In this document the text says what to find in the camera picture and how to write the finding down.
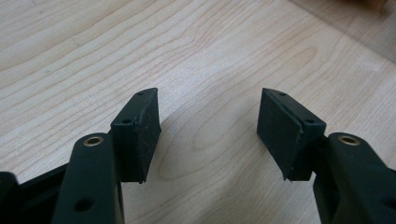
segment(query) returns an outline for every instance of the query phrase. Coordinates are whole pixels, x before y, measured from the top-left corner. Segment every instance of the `wood grain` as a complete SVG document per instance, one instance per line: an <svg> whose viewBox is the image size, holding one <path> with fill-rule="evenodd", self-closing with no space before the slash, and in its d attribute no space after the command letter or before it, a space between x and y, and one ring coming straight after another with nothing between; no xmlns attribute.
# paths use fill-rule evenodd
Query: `wood grain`
<svg viewBox="0 0 396 224"><path fill-rule="evenodd" d="M312 182L283 181L256 134L263 87L396 168L395 63L290 1L2 1L0 30L0 170L20 182L159 88L163 133L148 182L123 184L127 223L319 223Z"/></svg>

